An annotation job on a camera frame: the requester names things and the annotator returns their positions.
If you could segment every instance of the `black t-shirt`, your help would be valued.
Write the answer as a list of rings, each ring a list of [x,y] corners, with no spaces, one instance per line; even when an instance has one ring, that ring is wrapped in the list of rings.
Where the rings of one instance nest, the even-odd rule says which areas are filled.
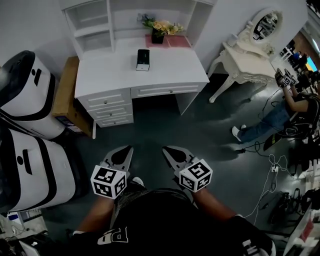
[[[74,255],[275,255],[272,240],[241,216],[217,222],[168,192],[135,199],[120,210],[111,230],[74,234],[71,241]],[[266,254],[257,254],[260,249]]]

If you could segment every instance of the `white machine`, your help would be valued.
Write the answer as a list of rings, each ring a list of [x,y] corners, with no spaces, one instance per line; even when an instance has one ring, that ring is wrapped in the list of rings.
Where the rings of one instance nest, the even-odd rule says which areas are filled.
[[[59,81],[32,51],[24,50],[0,68],[0,115],[24,132],[51,140],[65,126],[51,115]]]
[[[69,201],[78,189],[76,171],[62,146],[0,127],[0,212]]]

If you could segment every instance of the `sneaker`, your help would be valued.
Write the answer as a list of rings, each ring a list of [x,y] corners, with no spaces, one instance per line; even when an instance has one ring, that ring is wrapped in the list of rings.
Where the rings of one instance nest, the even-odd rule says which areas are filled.
[[[134,177],[132,179],[132,181],[138,183],[139,185],[141,185],[142,187],[145,187],[144,182],[142,181],[142,179],[140,179],[139,177]]]
[[[232,127],[232,135],[234,136],[234,137],[236,137],[236,139],[238,140],[238,141],[240,141],[240,142],[242,142],[241,141],[241,139],[239,139],[239,137],[238,137],[238,133],[240,132],[240,130],[237,128],[237,127]]]

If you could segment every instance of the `white wall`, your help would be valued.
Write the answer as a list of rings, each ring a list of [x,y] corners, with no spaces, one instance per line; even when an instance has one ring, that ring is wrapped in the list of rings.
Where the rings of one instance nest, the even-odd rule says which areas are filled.
[[[207,70],[219,56],[221,43],[230,34],[237,35],[259,11],[278,6],[283,11],[283,28],[272,45],[279,53],[308,20],[305,0],[218,0],[194,46],[203,67]]]
[[[76,55],[67,33],[57,0],[0,0],[0,66],[30,50],[59,77]]]

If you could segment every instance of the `black device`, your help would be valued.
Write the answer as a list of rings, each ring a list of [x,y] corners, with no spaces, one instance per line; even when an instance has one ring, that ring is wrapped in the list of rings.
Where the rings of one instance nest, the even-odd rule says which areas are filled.
[[[139,49],[136,60],[137,71],[149,71],[150,68],[150,50]]]

